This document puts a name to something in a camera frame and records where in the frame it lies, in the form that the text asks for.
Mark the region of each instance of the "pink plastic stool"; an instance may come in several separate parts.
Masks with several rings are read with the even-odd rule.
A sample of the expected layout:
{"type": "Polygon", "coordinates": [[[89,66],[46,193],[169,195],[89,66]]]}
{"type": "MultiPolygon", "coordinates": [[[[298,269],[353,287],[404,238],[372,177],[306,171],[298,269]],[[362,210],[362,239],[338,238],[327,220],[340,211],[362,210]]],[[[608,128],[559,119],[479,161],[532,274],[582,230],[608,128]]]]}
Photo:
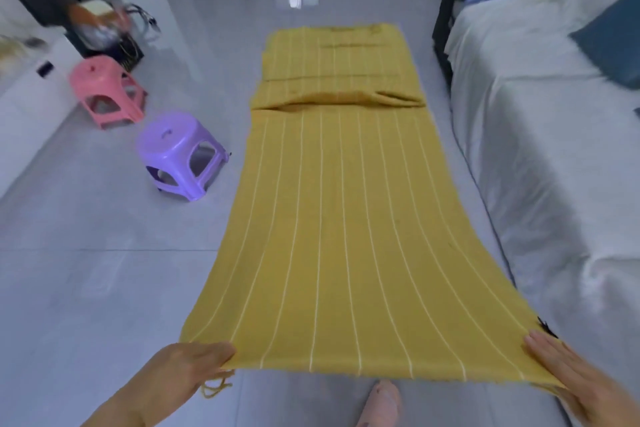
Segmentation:
{"type": "Polygon", "coordinates": [[[142,108],[147,92],[108,56],[94,56],[78,63],[69,76],[69,83],[100,128],[106,123],[122,120],[137,123],[145,117],[142,108]],[[127,93],[127,88],[135,90],[132,96],[127,93]],[[112,99],[118,110],[98,113],[96,110],[100,97],[112,99]]]}
{"type": "Polygon", "coordinates": [[[187,112],[167,112],[151,121],[138,136],[136,148],[156,187],[180,194],[189,201],[205,195],[205,184],[229,160],[225,148],[187,112]],[[214,154],[196,174],[191,159],[203,143],[210,146],[214,154]]]}

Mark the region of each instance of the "yellow striped cloth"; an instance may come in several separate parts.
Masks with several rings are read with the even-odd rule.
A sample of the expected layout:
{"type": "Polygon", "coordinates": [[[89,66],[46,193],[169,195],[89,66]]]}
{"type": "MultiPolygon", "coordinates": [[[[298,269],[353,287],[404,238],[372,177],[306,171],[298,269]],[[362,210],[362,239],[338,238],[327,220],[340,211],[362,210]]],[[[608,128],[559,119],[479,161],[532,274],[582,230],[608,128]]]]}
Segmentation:
{"type": "Polygon", "coordinates": [[[559,385],[471,227],[395,26],[273,34],[216,263],[182,341],[229,368],[559,385]]]}

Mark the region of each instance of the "sofa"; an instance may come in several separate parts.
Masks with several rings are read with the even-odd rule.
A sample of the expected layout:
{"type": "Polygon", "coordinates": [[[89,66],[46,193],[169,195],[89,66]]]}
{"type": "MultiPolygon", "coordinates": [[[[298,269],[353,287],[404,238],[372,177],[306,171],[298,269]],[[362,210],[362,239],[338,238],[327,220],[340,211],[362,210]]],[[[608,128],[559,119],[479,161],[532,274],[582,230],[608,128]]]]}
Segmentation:
{"type": "Polygon", "coordinates": [[[615,1],[470,5],[444,53],[454,134],[516,286],[640,401],[640,91],[569,36],[615,1]]]}

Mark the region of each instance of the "dark blue cushion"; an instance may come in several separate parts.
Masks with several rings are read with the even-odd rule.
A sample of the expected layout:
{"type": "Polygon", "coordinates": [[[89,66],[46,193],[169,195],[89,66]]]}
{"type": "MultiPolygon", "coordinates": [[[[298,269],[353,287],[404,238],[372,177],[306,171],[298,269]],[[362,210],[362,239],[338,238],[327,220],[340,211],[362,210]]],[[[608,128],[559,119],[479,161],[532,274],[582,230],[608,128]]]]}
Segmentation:
{"type": "Polygon", "coordinates": [[[640,0],[619,0],[570,35],[605,76],[640,89],[640,0]]]}

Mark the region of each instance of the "glossy white floor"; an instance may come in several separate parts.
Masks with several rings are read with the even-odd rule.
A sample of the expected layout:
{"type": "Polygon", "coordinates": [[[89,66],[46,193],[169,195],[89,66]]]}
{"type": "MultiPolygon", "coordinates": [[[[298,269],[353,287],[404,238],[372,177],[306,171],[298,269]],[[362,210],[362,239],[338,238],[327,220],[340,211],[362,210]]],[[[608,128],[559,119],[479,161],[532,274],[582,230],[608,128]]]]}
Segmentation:
{"type": "MultiPolygon", "coordinates": [[[[461,199],[502,264],[451,133],[431,51],[440,0],[136,1],[163,29],[145,43],[146,58],[134,73],[150,92],[148,116],[184,108],[232,157],[207,196],[186,203],[152,187],[134,152],[137,128],[99,131],[83,112],[71,115],[0,201],[0,424],[78,425],[152,353],[177,340],[216,258],[243,164],[260,52],[278,28],[380,21],[402,27],[461,199]]],[[[165,425],[348,427],[372,384],[238,372],[232,389],[213,400],[196,395],[165,425]]],[[[564,425],[556,401],[524,385],[398,384],[403,426],[564,425]]]]}

